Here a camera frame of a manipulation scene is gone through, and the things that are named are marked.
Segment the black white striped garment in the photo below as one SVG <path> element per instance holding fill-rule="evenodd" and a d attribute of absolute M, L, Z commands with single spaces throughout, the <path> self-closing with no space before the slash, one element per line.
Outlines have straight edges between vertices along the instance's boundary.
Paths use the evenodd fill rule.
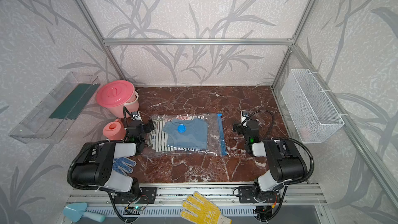
<path fill-rule="evenodd" d="M 167 145 L 169 135 L 163 131 L 165 124 L 171 120 L 171 118 L 163 119 L 160 117 L 155 117 L 152 119 L 154 130 L 152 130 L 149 134 L 149 144 L 152 145 L 152 149 L 156 152 L 168 152 L 176 150 L 176 148 L 169 147 Z"/>

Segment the clear plastic vacuum bag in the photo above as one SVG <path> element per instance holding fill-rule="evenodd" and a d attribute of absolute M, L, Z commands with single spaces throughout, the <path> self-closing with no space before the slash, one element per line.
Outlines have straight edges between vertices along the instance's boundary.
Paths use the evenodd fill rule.
<path fill-rule="evenodd" d="M 154 130 L 147 135 L 155 156 L 173 154 L 227 155 L 221 113 L 154 115 Z"/>

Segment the blue tank top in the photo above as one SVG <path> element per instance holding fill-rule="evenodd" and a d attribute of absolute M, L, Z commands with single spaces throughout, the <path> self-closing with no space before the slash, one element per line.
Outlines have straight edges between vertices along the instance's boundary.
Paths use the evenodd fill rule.
<path fill-rule="evenodd" d="M 179 133 L 177 128 L 180 124 L 187 127 L 185 133 Z M 167 145 L 173 148 L 188 150 L 206 150 L 208 138 L 208 124 L 202 119 L 177 120 L 167 122 L 163 131 L 169 135 Z"/>

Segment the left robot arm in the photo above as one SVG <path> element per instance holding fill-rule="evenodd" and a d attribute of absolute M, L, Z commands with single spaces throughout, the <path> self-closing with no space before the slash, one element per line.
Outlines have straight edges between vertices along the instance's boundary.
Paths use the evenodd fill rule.
<path fill-rule="evenodd" d="M 154 130 L 152 120 L 143 123 L 134 119 L 125 127 L 121 120 L 108 123 L 103 129 L 104 141 L 85 143 L 73 159 L 67 172 L 67 182 L 75 189 L 99 190 L 110 194 L 129 194 L 134 198 L 142 195 L 136 178 L 117 164 L 145 148 L 145 136 Z"/>

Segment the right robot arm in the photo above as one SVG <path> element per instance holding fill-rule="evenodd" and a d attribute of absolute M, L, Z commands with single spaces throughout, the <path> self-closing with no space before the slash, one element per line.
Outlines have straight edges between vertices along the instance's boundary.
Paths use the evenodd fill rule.
<path fill-rule="evenodd" d="M 268 165 L 252 186 L 237 188 L 240 203 L 276 200 L 279 190 L 307 181 L 315 170 L 313 155 L 304 144 L 289 137 L 260 140 L 259 127 L 255 120 L 233 125 L 233 132 L 245 138 L 247 152 L 265 157 Z"/>

